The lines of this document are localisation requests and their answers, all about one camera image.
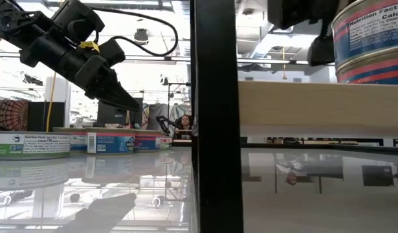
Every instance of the blue can label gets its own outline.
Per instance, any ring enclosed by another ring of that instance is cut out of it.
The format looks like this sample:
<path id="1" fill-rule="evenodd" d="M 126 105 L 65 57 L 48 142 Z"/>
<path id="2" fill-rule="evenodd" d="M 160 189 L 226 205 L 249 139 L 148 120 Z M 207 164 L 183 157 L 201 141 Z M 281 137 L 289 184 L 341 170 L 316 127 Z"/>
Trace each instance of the blue can label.
<path id="1" fill-rule="evenodd" d="M 398 0 L 367 6 L 333 28 L 335 65 L 367 53 L 398 46 Z"/>
<path id="2" fill-rule="evenodd" d="M 71 135 L 71 152 L 87 151 L 87 134 L 72 133 Z"/>
<path id="3" fill-rule="evenodd" d="M 135 138 L 135 149 L 140 150 L 159 150 L 161 144 L 160 135 L 137 135 Z"/>
<path id="4" fill-rule="evenodd" d="M 338 76 L 339 83 L 398 85 L 398 58 L 372 63 Z"/>
<path id="5" fill-rule="evenodd" d="M 130 133 L 88 133 L 88 153 L 133 153 L 135 135 Z"/>

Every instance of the dark hair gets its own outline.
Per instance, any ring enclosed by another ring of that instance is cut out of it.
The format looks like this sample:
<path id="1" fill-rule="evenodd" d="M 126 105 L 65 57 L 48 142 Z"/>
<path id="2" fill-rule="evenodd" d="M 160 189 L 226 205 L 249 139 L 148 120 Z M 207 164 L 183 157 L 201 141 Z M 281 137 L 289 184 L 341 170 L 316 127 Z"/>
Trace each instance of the dark hair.
<path id="1" fill-rule="evenodd" d="M 190 122 L 189 125 L 193 125 L 193 120 L 192 120 L 192 116 L 184 114 L 181 118 L 180 121 L 183 119 L 183 117 L 188 117 L 188 121 Z"/>

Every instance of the computer monitor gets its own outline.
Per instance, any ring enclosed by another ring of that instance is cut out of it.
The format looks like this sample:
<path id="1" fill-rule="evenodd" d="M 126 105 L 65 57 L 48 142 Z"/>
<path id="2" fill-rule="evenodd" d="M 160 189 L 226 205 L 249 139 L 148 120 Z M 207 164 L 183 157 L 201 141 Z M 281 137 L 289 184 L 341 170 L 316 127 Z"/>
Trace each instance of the computer monitor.
<path id="1" fill-rule="evenodd" d="M 136 112 L 129 112 L 129 119 L 131 125 L 139 124 L 142 125 L 142 98 L 134 98 L 135 101 L 140 104 L 141 110 Z M 98 118 L 94 126 L 105 127 L 105 124 L 121 124 L 123 126 L 128 125 L 127 122 L 127 111 L 119 109 L 117 107 L 112 107 L 101 102 L 98 103 Z"/>

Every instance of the wall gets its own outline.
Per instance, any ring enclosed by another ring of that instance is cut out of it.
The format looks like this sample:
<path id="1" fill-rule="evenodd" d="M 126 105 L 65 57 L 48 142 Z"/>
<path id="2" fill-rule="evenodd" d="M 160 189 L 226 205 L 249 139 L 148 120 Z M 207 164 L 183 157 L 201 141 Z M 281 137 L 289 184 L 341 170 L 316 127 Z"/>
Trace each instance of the wall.
<path id="1" fill-rule="evenodd" d="M 309 75 L 311 83 L 337 83 L 335 67 L 310 67 L 305 74 Z"/>
<path id="2" fill-rule="evenodd" d="M 278 71 L 276 73 L 272 73 L 270 71 L 254 71 L 249 73 L 238 71 L 239 81 L 245 80 L 246 77 L 253 77 L 254 81 L 264 82 L 294 82 L 294 78 L 301 78 L 302 82 L 309 82 L 309 76 L 306 76 L 302 71 L 287 71 L 286 80 L 282 79 L 283 71 Z"/>

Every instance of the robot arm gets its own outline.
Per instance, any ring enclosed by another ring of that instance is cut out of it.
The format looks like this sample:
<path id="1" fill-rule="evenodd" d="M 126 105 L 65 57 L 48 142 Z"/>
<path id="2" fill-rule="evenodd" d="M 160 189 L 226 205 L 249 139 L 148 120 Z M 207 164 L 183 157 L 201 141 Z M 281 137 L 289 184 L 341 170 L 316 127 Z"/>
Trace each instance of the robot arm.
<path id="1" fill-rule="evenodd" d="M 309 24 L 322 21 L 322 28 L 309 48 L 310 65 L 325 65 L 335 61 L 333 35 L 329 32 L 334 17 L 355 0 L 268 0 L 268 21 L 286 29 L 305 20 Z"/>
<path id="2" fill-rule="evenodd" d="M 21 63 L 35 67 L 41 62 L 82 88 L 89 98 L 139 111 L 139 104 L 111 69 L 125 60 L 118 43 L 113 39 L 99 46 L 82 43 L 104 27 L 100 17 L 79 0 L 66 0 L 52 18 L 23 11 L 12 0 L 0 0 L 0 38 L 20 48 Z"/>
<path id="3" fill-rule="evenodd" d="M 182 129 L 180 125 L 178 125 L 176 122 L 172 122 L 165 116 L 156 116 L 155 120 L 157 120 L 157 122 L 160 124 L 160 127 L 163 130 L 163 132 L 166 134 L 166 136 L 170 135 L 170 130 L 168 129 L 168 126 L 173 126 L 177 129 Z"/>

